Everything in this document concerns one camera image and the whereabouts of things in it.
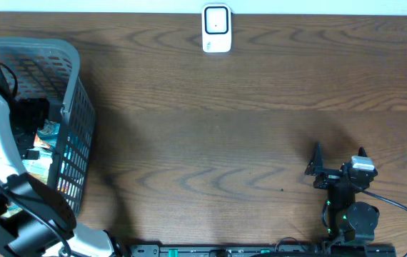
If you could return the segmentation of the yellow snack bag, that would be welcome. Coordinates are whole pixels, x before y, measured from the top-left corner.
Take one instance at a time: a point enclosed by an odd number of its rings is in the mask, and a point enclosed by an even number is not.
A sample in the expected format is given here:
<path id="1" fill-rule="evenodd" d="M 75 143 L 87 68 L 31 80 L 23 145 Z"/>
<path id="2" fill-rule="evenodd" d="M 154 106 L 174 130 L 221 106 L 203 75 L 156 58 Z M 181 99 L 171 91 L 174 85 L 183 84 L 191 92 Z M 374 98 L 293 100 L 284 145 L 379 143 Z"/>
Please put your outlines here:
<path id="1" fill-rule="evenodd" d="M 22 208 L 17 206 L 15 203 L 8 203 L 6 205 L 6 212 L 1 215 L 2 218 L 10 218 L 17 213 L 21 212 Z"/>

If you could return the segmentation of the blue mouthwash bottle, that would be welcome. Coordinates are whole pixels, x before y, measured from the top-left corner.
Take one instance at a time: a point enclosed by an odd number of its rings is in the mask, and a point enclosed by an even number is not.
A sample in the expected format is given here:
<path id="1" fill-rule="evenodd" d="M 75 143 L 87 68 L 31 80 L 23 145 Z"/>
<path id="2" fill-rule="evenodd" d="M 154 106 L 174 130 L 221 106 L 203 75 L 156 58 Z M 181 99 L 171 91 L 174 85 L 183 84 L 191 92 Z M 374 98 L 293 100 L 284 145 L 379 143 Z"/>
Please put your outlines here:
<path id="1" fill-rule="evenodd" d="M 54 148 L 58 139 L 59 130 L 59 123 L 45 120 L 44 127 L 37 131 L 37 135 L 42 141 Z"/>

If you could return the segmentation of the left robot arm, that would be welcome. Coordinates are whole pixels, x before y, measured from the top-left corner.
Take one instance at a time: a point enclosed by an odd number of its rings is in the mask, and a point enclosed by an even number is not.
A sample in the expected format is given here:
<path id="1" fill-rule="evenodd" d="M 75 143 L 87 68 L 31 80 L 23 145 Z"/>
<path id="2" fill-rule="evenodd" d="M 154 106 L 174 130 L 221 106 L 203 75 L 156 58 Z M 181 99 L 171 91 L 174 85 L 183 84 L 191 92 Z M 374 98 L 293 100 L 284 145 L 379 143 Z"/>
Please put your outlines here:
<path id="1" fill-rule="evenodd" d="M 78 223 L 64 198 L 25 169 L 0 95 L 0 254 L 115 256 L 108 234 Z"/>

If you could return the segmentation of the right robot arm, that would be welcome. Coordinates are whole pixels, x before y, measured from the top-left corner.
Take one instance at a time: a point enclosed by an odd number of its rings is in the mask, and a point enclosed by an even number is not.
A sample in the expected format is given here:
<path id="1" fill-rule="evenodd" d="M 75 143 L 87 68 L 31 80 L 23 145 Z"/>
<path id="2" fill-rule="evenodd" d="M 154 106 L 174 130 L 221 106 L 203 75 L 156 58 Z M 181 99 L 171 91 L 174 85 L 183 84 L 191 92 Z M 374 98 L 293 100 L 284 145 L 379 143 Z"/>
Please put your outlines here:
<path id="1" fill-rule="evenodd" d="M 327 191 L 321 218 L 328 229 L 329 248 L 332 245 L 365 245 L 374 240 L 379 210 L 356 200 L 356 194 L 369 188 L 378 175 L 364 148 L 340 168 L 332 169 L 324 166 L 321 145 L 316 144 L 305 174 L 315 178 L 314 188 Z"/>

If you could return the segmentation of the orange small snack box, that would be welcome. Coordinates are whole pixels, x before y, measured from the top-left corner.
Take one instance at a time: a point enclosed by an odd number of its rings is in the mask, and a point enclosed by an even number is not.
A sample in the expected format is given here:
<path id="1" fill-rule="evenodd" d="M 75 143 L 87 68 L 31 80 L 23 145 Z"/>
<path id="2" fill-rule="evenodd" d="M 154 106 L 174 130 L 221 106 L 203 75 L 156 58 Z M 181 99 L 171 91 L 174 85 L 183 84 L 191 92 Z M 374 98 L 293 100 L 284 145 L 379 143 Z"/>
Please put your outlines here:
<path id="1" fill-rule="evenodd" d="M 47 150 L 51 149 L 51 145 L 49 143 L 43 141 L 42 139 L 40 139 L 37 134 L 35 135 L 35 139 L 34 139 L 34 147 L 35 148 L 44 148 Z"/>

